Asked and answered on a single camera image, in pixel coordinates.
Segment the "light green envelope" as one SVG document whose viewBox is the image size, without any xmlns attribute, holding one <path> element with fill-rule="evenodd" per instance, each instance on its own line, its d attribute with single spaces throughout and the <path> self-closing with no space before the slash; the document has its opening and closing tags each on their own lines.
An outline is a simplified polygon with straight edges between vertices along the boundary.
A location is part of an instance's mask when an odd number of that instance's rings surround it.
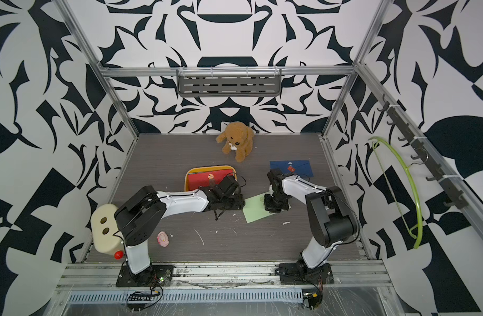
<svg viewBox="0 0 483 316">
<path fill-rule="evenodd" d="M 265 192 L 245 200 L 243 214 L 247 223 L 253 223 L 274 214 L 265 209 L 264 200 L 267 193 Z"/>
</svg>

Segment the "dark blue envelope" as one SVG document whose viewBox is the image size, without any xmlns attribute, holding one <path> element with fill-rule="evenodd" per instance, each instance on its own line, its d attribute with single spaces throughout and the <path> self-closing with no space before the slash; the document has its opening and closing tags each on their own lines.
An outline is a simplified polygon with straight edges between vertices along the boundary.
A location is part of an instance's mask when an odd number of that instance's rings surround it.
<svg viewBox="0 0 483 316">
<path fill-rule="evenodd" d="M 312 178 L 314 176 L 309 160 L 271 161 L 270 168 L 279 169 L 282 173 L 292 172 L 305 178 Z"/>
</svg>

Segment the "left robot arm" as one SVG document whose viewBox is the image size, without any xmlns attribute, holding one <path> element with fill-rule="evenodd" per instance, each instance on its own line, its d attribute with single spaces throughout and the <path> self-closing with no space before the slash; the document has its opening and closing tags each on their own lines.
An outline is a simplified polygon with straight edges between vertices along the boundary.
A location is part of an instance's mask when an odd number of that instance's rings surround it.
<svg viewBox="0 0 483 316">
<path fill-rule="evenodd" d="M 148 240 L 162 219 L 183 213 L 239 211 L 245 206 L 241 186 L 235 176 L 228 175 L 213 187 L 200 187 L 188 192 L 161 192 L 144 186 L 114 213 L 126 262 L 121 266 L 116 287 L 149 287 L 173 272 L 172 265 L 154 265 L 149 255 Z"/>
</svg>

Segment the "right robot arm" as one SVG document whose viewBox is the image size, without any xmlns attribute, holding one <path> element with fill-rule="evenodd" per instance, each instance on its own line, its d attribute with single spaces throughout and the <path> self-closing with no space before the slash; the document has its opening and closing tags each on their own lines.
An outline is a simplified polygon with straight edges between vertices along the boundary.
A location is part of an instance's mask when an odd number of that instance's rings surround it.
<svg viewBox="0 0 483 316">
<path fill-rule="evenodd" d="M 355 212 L 345 201 L 341 188 L 313 184 L 299 175 L 272 169 L 267 177 L 270 193 L 264 207 L 270 213 L 290 208 L 295 199 L 306 206 L 312 238 L 296 263 L 281 263 L 276 269 L 282 284 L 319 286 L 333 280 L 329 258 L 340 246 L 357 240 L 360 225 Z"/>
</svg>

